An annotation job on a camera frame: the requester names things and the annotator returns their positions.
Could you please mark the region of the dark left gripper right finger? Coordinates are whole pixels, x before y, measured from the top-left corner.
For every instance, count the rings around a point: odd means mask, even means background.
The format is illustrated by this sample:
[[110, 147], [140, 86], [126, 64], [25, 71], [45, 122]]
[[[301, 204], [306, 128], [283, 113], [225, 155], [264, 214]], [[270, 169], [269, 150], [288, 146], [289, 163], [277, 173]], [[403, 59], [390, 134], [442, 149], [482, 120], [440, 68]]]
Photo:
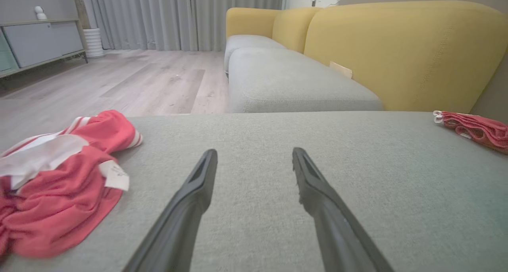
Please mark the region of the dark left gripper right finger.
[[391, 272], [391, 265], [307, 152], [292, 151], [299, 201], [313, 218], [327, 272]]

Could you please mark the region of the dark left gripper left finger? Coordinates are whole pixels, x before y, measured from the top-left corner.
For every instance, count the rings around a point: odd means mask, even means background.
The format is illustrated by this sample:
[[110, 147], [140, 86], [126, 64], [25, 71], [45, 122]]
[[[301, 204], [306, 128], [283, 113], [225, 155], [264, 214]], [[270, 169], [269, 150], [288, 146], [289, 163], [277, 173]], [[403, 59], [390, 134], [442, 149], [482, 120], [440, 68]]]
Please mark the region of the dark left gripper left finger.
[[125, 272], [188, 272], [203, 214], [210, 207], [218, 163], [203, 153], [123, 269]]

